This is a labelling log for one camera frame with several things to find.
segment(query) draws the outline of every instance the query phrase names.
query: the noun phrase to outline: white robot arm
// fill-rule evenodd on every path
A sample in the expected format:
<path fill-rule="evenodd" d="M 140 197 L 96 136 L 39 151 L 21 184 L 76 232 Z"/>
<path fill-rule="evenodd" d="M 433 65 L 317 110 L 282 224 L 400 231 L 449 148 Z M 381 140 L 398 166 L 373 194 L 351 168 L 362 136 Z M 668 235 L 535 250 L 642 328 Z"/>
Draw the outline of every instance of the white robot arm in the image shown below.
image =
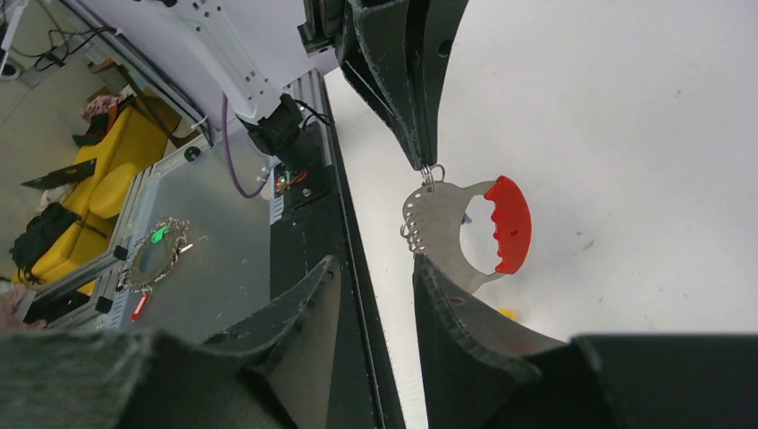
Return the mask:
<path fill-rule="evenodd" d="M 258 124 L 280 104 L 282 89 L 273 86 L 256 67 L 240 42 L 219 0 L 162 2 L 156 9 L 170 31 L 181 33 L 184 43 L 215 78 L 237 116 Z"/>
<path fill-rule="evenodd" d="M 300 128 L 300 108 L 256 66 L 240 41 L 220 0 L 151 0 L 170 31 L 181 39 L 215 78 L 255 145 L 276 155 L 293 172 L 318 157 L 313 141 Z"/>

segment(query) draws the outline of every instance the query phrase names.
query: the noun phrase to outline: small red object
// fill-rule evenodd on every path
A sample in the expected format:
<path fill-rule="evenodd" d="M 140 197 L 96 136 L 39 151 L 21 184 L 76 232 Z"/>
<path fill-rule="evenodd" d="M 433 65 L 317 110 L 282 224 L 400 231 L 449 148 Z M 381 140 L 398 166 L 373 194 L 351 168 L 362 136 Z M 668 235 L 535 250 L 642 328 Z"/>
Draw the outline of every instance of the small red object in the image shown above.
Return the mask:
<path fill-rule="evenodd" d="M 150 294 L 147 292 L 143 292 L 142 296 L 139 297 L 139 301 L 137 301 L 137 306 L 134 307 L 134 311 L 131 312 L 131 321 L 134 322 L 137 319 L 139 319 L 139 315 L 142 314 L 142 311 L 145 309 L 145 305 L 150 300 Z"/>
<path fill-rule="evenodd" d="M 532 216 L 526 198 L 516 182 L 500 176 L 484 194 L 484 199 L 495 203 L 492 220 L 495 222 L 494 238 L 498 241 L 498 256 L 501 258 L 495 271 L 514 274 L 524 264 L 532 241 Z"/>

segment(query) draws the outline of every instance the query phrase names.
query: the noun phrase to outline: black cable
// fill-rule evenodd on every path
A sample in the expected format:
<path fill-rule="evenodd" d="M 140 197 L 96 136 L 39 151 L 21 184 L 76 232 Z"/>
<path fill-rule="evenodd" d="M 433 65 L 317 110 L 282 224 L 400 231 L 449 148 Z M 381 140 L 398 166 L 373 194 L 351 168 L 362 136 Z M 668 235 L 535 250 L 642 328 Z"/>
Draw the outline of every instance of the black cable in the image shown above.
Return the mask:
<path fill-rule="evenodd" d="M 61 37 L 63 37 L 63 35 L 69 35 L 69 36 L 73 37 L 73 36 L 85 36 L 85 35 L 88 35 L 88 34 L 92 33 L 93 31 L 94 30 L 91 30 L 91 29 L 87 30 L 87 31 L 65 31 L 65 30 L 51 29 L 51 30 L 49 30 L 47 32 L 47 34 L 48 34 L 48 38 L 50 38 L 49 35 L 51 33 L 60 33 Z M 61 46 L 64 46 L 64 44 L 51 45 L 49 49 L 47 49 L 46 51 L 41 52 L 39 54 L 26 54 L 26 53 L 20 52 L 18 49 L 14 48 L 14 47 L 11 47 L 11 49 L 16 54 L 21 55 L 21 56 L 25 56 L 27 58 L 39 58 L 39 57 L 45 57 L 45 56 L 50 55 L 52 52 L 54 52 L 57 48 L 59 48 Z M 66 45 L 66 55 L 71 55 L 71 54 L 72 54 L 72 52 L 71 52 L 70 48 L 68 47 L 68 45 Z"/>
<path fill-rule="evenodd" d="M 83 42 L 79 43 L 73 49 L 69 50 L 67 48 L 65 54 L 63 55 L 63 58 L 60 58 L 60 59 L 56 58 L 56 59 L 58 60 L 59 63 L 64 63 L 68 59 L 69 56 L 74 55 L 77 52 L 79 52 L 79 50 L 82 49 L 86 44 L 88 44 L 93 38 L 95 38 L 96 36 L 99 36 L 101 33 L 107 32 L 107 31 L 113 31 L 113 32 L 115 32 L 115 29 L 112 29 L 110 27 L 101 27 L 99 29 L 94 29 L 94 30 L 89 30 L 89 31 L 81 31 L 81 32 L 76 32 L 76 33 L 73 33 L 73 32 L 70 32 L 70 31 L 61 31 L 62 34 L 69 34 L 72 37 L 73 36 L 84 36 L 85 34 L 89 34 L 89 33 L 92 33 L 92 34 L 88 38 L 86 38 Z M 39 68 L 39 63 L 42 62 L 42 60 L 44 60 L 46 58 L 49 59 L 49 56 L 53 55 L 53 52 L 58 47 L 60 47 L 60 46 L 61 45 L 55 46 L 55 48 L 48 50 L 43 55 L 40 55 L 37 58 L 37 61 L 34 62 L 34 69 L 36 71 L 38 71 L 38 72 L 44 72 L 45 70 L 49 69 L 50 67 L 59 64 L 59 63 L 56 63 L 55 61 L 51 60 L 50 64 L 46 65 L 45 67 L 42 67 L 41 69 Z"/>
<path fill-rule="evenodd" d="M 300 128 L 302 130 L 306 128 L 308 120 L 313 117 L 315 117 L 317 120 L 321 121 L 321 123 L 323 123 L 324 125 L 328 127 L 331 127 L 334 125 L 334 120 L 332 120 L 330 116 L 326 114 L 320 114 L 319 112 L 316 111 L 316 109 L 308 105 L 308 103 L 306 103 L 305 101 L 303 100 L 293 100 L 293 101 L 297 103 L 298 105 L 303 106 L 303 108 L 307 109 L 310 112 L 310 115 L 307 116 L 305 121 L 303 121 L 303 124 L 300 125 Z"/>
<path fill-rule="evenodd" d="M 60 22 L 53 16 L 53 13 L 50 12 L 50 9 L 47 8 L 47 4 L 43 0 L 37 0 L 37 4 L 39 4 L 39 7 L 42 8 L 42 11 L 45 12 L 45 15 L 47 15 L 47 18 L 50 19 L 50 22 L 53 23 L 53 26 L 55 29 L 57 29 L 61 33 L 61 39 L 63 40 L 63 44 L 66 46 L 66 53 L 69 52 L 69 40 L 63 36 L 63 27 L 61 27 Z M 55 42 L 53 41 L 52 36 L 52 30 L 47 32 L 47 40 L 50 42 L 50 46 L 54 46 Z"/>

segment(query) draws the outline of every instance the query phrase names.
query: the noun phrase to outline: cable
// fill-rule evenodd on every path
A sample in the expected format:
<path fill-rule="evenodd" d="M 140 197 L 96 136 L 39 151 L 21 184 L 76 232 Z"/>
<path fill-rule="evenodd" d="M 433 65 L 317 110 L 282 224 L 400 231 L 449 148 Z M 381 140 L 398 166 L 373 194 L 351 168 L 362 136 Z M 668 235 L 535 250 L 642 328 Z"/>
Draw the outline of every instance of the cable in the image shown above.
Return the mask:
<path fill-rule="evenodd" d="M 303 108 L 307 109 L 310 112 L 310 115 L 308 117 L 306 117 L 306 120 L 303 121 L 302 125 L 300 125 L 300 128 L 302 130 L 304 130 L 306 128 L 308 120 L 310 118 L 313 118 L 313 117 L 315 117 L 317 120 L 321 121 L 326 126 L 331 127 L 331 126 L 334 125 L 334 121 L 332 120 L 331 117 L 329 117 L 326 114 L 320 114 L 319 112 L 316 111 L 316 109 L 314 109 L 313 107 L 311 107 L 310 105 L 308 105 L 308 103 L 306 103 L 305 101 L 303 101 L 303 100 L 293 100 L 293 101 L 295 103 L 297 103 L 298 105 L 301 105 Z"/>
<path fill-rule="evenodd" d="M 112 28 L 110 28 L 110 27 L 102 27 L 102 28 L 100 28 L 100 29 L 94 29 L 94 30 L 89 30 L 89 31 L 82 31 L 82 32 L 60 31 L 62 35 L 63 35 L 63 34 L 69 34 L 69 35 L 71 35 L 72 37 L 73 37 L 73 36 L 84 36 L 85 34 L 89 34 L 89 33 L 92 33 L 92 34 L 91 34 L 91 35 L 90 35 L 88 38 L 84 39 L 84 41 L 83 41 L 83 42 L 79 43 L 79 44 L 78 44 L 76 47 L 74 47 L 74 48 L 73 48 L 73 49 L 71 49 L 71 50 L 69 50 L 69 48 L 68 48 L 68 46 L 67 46 L 67 47 L 66 47 L 66 52 L 65 52 L 65 54 L 63 55 L 63 58 L 60 58 L 59 62 L 60 62 L 60 63 L 63 63 L 63 62 L 65 62 L 65 61 L 68 59 L 68 57 L 69 57 L 69 56 L 71 56 L 71 55 L 74 55 L 74 54 L 76 54 L 77 52 L 79 52 L 79 50 L 80 50 L 80 49 L 82 49 L 82 48 L 83 48 L 83 47 L 84 47 L 86 44 L 88 44 L 90 40 L 92 40 L 92 39 L 93 39 L 93 38 L 95 38 L 96 36 L 99 36 L 101 33 L 104 33 L 104 32 L 107 32 L 107 31 L 113 31 L 113 32 L 116 32 L 116 29 L 112 29 Z M 58 32 L 58 31 L 57 31 L 57 30 L 54 30 L 54 29 L 51 29 L 50 31 L 48 31 L 48 34 L 49 34 L 49 33 L 51 33 L 51 32 Z M 51 62 L 50 62 L 50 64 L 46 65 L 45 67 L 42 67 L 41 69 L 39 68 L 39 63 L 40 63 L 40 62 L 41 62 L 43 59 L 47 58 L 49 55 L 52 55 L 52 53 L 53 53 L 53 52 L 54 52 L 54 51 L 55 51 L 55 50 L 56 50 L 58 47 L 60 47 L 60 46 L 62 46 L 62 45 L 58 45 L 58 46 L 55 46 L 55 47 L 53 47 L 53 48 L 49 49 L 48 51 L 46 51 L 46 52 L 45 52 L 43 55 L 40 55 L 40 56 L 38 57 L 37 61 L 36 61 L 36 62 L 34 62 L 34 69 L 35 69 L 36 71 L 38 71 L 38 72 L 44 72 L 45 70 L 49 69 L 50 67 L 52 67 L 52 66 L 54 66 L 54 65 L 57 65 L 57 63 L 56 63 L 56 62 L 53 62 L 53 61 L 51 61 Z"/>
<path fill-rule="evenodd" d="M 224 94 L 223 105 L 221 107 L 221 133 L 222 133 L 223 151 L 226 154 L 226 165 L 227 167 L 229 167 L 229 175 L 232 177 L 232 183 L 234 183 L 234 188 L 237 189 L 237 192 L 239 192 L 243 198 L 247 198 L 247 199 L 255 198 L 263 190 L 265 183 L 268 181 L 268 176 L 271 173 L 270 172 L 265 173 L 265 176 L 260 179 L 260 182 L 258 183 L 258 187 L 256 190 L 253 191 L 253 193 L 248 194 L 242 188 L 242 185 L 240 184 L 240 180 L 237 178 L 237 173 L 234 172 L 234 164 L 232 163 L 232 150 L 229 149 L 229 130 L 227 130 L 228 125 L 226 124 L 226 119 L 227 119 L 226 110 L 227 110 L 228 104 L 229 104 L 229 100 L 226 98 L 226 94 Z"/>
<path fill-rule="evenodd" d="M 294 179 L 292 179 L 292 181 L 290 182 L 290 185 L 294 185 L 295 183 L 300 183 L 304 181 L 306 178 L 307 178 L 307 172 L 305 171 L 300 172 L 300 174 L 298 174 L 297 176 L 295 176 Z"/>
<path fill-rule="evenodd" d="M 55 27 L 54 29 L 51 29 L 47 32 L 47 41 L 50 43 L 50 48 L 39 54 L 28 54 L 26 52 L 19 50 L 15 46 L 11 46 L 10 50 L 13 51 L 17 55 L 24 56 L 26 58 L 36 58 L 37 61 L 34 62 L 34 69 L 37 70 L 38 72 L 43 72 L 49 69 L 50 67 L 52 67 L 53 65 L 64 63 L 68 59 L 69 56 L 74 55 L 77 52 L 79 52 L 79 50 L 82 49 L 87 43 L 89 43 L 89 41 L 91 41 L 92 38 L 94 38 L 95 36 L 105 31 L 115 31 L 115 29 L 112 29 L 110 27 L 101 27 L 98 29 L 90 29 L 87 31 L 66 31 L 61 27 L 61 24 L 54 17 L 53 13 L 50 12 L 50 9 L 48 9 L 45 2 L 43 0 L 36 0 L 36 1 L 39 4 L 39 6 L 42 8 L 45 15 L 47 15 L 47 18 Z M 7 21 L 7 0 L 2 0 L 2 14 L 3 14 L 3 21 Z M 54 34 L 59 34 L 61 36 L 61 40 L 62 40 L 61 43 L 59 44 L 55 43 L 55 41 L 53 40 Z M 87 35 L 89 35 L 89 37 L 86 38 L 83 42 L 78 44 L 73 49 L 71 45 L 69 45 L 69 42 L 75 36 L 87 36 Z M 64 46 L 64 52 L 63 52 L 63 57 L 59 59 L 55 57 L 54 53 L 55 53 L 55 50 L 61 46 Z M 50 64 L 42 68 L 39 68 L 39 64 L 44 59 L 50 60 Z"/>

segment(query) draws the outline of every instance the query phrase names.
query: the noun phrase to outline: metal tool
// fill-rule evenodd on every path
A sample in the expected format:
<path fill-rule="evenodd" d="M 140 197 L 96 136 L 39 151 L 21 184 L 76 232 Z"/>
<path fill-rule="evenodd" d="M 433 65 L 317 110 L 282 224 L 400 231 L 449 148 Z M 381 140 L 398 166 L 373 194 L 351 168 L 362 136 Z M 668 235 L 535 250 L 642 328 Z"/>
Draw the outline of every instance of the metal tool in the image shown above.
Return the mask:
<path fill-rule="evenodd" d="M 434 180 L 434 168 L 442 170 L 440 181 Z M 469 293 L 505 274 L 515 273 L 524 264 L 532 237 L 532 221 L 526 199 L 514 181 L 501 176 L 496 181 L 459 188 L 444 181 L 441 165 L 424 167 L 421 173 L 424 183 L 403 204 L 405 223 L 400 227 L 400 235 L 408 242 L 408 250 L 427 255 L 443 273 Z M 478 195 L 495 204 L 492 215 L 494 238 L 498 241 L 498 256 L 502 261 L 490 274 L 474 268 L 460 246 L 460 220 L 465 216 L 471 198 Z"/>

